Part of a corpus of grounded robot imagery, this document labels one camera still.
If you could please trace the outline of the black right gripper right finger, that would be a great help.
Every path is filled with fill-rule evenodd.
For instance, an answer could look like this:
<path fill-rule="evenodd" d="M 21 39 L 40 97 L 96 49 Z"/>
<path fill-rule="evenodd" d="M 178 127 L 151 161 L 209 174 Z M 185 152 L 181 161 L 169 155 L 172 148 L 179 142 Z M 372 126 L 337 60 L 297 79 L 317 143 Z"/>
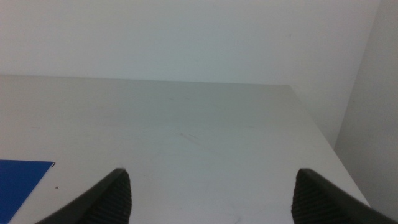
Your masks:
<path fill-rule="evenodd" d="M 311 169 L 297 172 L 291 214 L 295 224 L 397 224 Z"/>

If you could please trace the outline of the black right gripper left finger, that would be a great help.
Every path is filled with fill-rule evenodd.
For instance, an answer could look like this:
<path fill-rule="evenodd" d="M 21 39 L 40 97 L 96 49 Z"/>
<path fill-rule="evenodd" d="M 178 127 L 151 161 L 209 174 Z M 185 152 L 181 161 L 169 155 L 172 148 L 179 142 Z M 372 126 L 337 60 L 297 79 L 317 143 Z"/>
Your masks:
<path fill-rule="evenodd" d="M 129 174 L 118 168 L 38 224 L 128 224 L 131 210 Z"/>

